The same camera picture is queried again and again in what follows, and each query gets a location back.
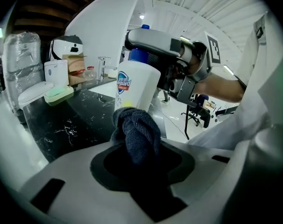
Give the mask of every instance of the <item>ceiling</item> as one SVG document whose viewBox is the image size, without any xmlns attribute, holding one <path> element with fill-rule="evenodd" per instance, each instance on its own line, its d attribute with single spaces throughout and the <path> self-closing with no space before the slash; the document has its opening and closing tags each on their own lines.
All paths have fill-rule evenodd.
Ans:
<svg viewBox="0 0 283 224">
<path fill-rule="evenodd" d="M 139 0 L 129 29 L 141 24 L 139 14 L 150 12 L 152 29 L 191 41 L 201 39 L 206 31 L 219 41 L 222 65 L 234 71 L 253 23 L 267 10 L 262 0 Z"/>
<path fill-rule="evenodd" d="M 17 0 L 7 33 L 36 32 L 42 43 L 64 34 L 70 21 L 94 0 Z"/>
</svg>

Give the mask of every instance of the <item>blue bottle cap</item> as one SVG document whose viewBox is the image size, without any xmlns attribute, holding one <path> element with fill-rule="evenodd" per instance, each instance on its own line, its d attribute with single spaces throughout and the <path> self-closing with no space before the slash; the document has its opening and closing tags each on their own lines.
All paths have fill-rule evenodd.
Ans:
<svg viewBox="0 0 283 224">
<path fill-rule="evenodd" d="M 141 49 L 138 49 L 138 48 L 134 48 L 134 49 L 131 50 L 129 60 L 147 63 L 148 56 L 149 56 L 149 54 L 148 54 L 147 51 L 141 50 Z"/>
<path fill-rule="evenodd" d="M 143 29 L 150 29 L 150 26 L 149 26 L 149 25 L 146 25 L 146 24 L 143 24 L 143 25 L 141 26 L 141 28 L 143 28 Z"/>
</svg>

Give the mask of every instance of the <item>wall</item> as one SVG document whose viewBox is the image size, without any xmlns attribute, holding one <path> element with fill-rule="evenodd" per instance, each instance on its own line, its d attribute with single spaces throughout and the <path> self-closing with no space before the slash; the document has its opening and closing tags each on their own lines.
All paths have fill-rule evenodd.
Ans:
<svg viewBox="0 0 283 224">
<path fill-rule="evenodd" d="M 66 28 L 65 35 L 77 35 L 83 42 L 85 66 L 97 67 L 99 56 L 111 57 L 117 66 L 124 36 L 137 0 L 95 0 Z"/>
</svg>

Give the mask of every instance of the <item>white panel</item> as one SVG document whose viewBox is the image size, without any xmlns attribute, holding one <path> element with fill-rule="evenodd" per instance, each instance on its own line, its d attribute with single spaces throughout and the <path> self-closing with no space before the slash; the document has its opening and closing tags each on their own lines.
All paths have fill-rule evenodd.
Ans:
<svg viewBox="0 0 283 224">
<path fill-rule="evenodd" d="M 251 16 L 251 17 L 249 17 L 247 19 L 243 19 L 241 21 L 229 23 L 229 24 L 221 27 L 221 30 L 223 30 L 224 32 L 230 32 L 232 30 L 239 29 L 239 28 L 253 27 L 254 22 L 259 20 L 261 17 L 262 17 L 262 15 L 259 14 L 257 16 Z"/>
<path fill-rule="evenodd" d="M 158 19 L 159 13 L 160 13 L 160 10 L 154 8 L 155 19 L 154 19 L 152 27 L 151 27 L 151 29 L 153 29 L 153 30 L 159 30 L 159 19 Z"/>
<path fill-rule="evenodd" d="M 265 11 L 265 5 L 259 1 L 257 3 L 246 6 L 234 13 L 229 14 L 223 19 L 215 22 L 215 25 L 218 27 L 223 27 L 231 22 L 241 21 L 242 19 L 246 19 L 251 16 L 263 14 Z"/>
<path fill-rule="evenodd" d="M 231 39 L 233 40 L 234 43 L 242 42 L 243 44 L 245 44 L 248 39 L 248 36 L 238 36 Z"/>
<path fill-rule="evenodd" d="M 243 7 L 251 5 L 257 1 L 258 0 L 223 0 L 221 2 L 222 4 L 224 4 L 224 6 L 220 7 L 217 12 L 214 12 L 213 16 L 209 16 L 209 19 L 212 22 L 216 22 L 220 19 L 225 18 L 229 14 L 232 14 L 242 9 Z"/>
<path fill-rule="evenodd" d="M 176 19 L 176 14 L 175 13 L 172 13 L 172 12 L 167 12 L 167 15 L 165 17 L 165 29 L 164 31 L 165 32 L 169 32 L 170 31 L 170 27 L 172 26 L 173 24 L 173 21 Z"/>
<path fill-rule="evenodd" d="M 237 0 L 219 0 L 218 2 L 215 3 L 215 6 L 210 11 L 206 12 L 205 17 L 207 19 L 211 19 L 214 15 L 218 14 L 223 9 L 226 9 L 235 1 Z"/>
<path fill-rule="evenodd" d="M 237 28 L 233 31 L 227 32 L 226 34 L 231 39 L 234 39 L 235 37 L 249 36 L 252 30 L 253 30 L 253 27 Z"/>
<path fill-rule="evenodd" d="M 165 14 L 166 14 L 165 10 L 159 11 L 159 14 L 158 14 L 158 19 L 159 19 L 159 21 L 158 21 L 158 29 L 160 31 L 163 29 L 163 26 L 164 26 Z"/>
<path fill-rule="evenodd" d="M 177 19 L 173 25 L 172 28 L 172 34 L 175 34 L 176 36 L 186 36 L 188 37 L 186 34 L 188 34 L 188 29 L 189 29 L 189 22 L 191 21 L 190 18 L 187 18 L 185 16 L 182 15 L 178 15 Z"/>
<path fill-rule="evenodd" d="M 86 66 L 98 68 L 98 56 L 111 57 L 118 66 L 124 35 L 137 0 L 95 0 L 66 28 L 83 42 Z"/>
<path fill-rule="evenodd" d="M 169 10 L 173 13 L 181 14 L 185 17 L 194 17 L 196 14 L 188 9 L 185 9 L 183 7 L 171 4 L 169 2 L 165 1 L 156 1 L 155 8 L 161 9 L 161 10 Z"/>
<path fill-rule="evenodd" d="M 239 49 L 240 49 L 240 50 L 242 50 L 242 51 L 243 51 L 243 50 L 244 50 L 244 47 L 245 47 L 245 44 L 243 44 L 243 45 L 239 45 L 238 47 L 239 47 Z"/>
</svg>

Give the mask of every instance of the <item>wooden ceiling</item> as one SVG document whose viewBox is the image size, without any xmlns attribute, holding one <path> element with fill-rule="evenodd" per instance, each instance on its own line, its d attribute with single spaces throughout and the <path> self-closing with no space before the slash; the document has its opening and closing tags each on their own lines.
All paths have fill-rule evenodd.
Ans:
<svg viewBox="0 0 283 224">
<path fill-rule="evenodd" d="M 18 0 L 9 33 L 36 32 L 42 43 L 64 34 L 70 21 L 94 0 Z"/>
</svg>

